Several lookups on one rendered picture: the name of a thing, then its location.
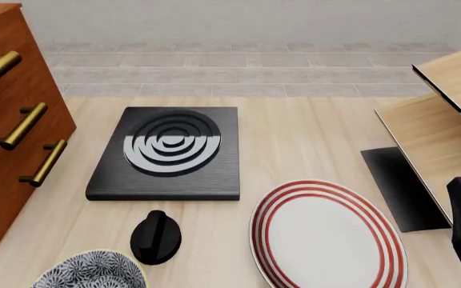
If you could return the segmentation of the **pale wooden rack, black base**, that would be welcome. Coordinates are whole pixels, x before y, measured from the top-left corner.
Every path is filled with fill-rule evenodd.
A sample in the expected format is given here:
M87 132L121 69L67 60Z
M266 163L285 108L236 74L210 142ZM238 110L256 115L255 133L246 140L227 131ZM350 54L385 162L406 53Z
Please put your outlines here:
M431 92L375 110L395 145L362 156L402 232L451 227L461 177L461 51L412 66Z

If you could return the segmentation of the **white plate with red rings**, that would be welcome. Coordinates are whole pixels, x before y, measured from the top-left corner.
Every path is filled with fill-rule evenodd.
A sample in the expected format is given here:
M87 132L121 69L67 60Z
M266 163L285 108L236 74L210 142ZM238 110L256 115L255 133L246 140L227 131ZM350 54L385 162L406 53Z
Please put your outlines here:
M299 179L253 210L251 253L270 288L405 288L408 261L394 225L345 186Z

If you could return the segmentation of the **flat black stove plate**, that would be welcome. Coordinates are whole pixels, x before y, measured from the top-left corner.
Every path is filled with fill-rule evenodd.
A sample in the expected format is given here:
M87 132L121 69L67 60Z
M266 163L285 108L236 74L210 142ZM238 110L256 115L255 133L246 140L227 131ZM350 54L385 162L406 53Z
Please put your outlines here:
M238 201L237 107L127 107L90 201Z

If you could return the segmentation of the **round black stove knob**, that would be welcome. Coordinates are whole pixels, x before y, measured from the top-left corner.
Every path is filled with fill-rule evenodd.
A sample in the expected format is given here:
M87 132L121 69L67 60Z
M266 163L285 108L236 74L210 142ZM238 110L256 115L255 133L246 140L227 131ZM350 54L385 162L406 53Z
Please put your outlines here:
M152 210L130 237L134 257L148 266L157 266L177 254L182 243L178 223L162 210Z

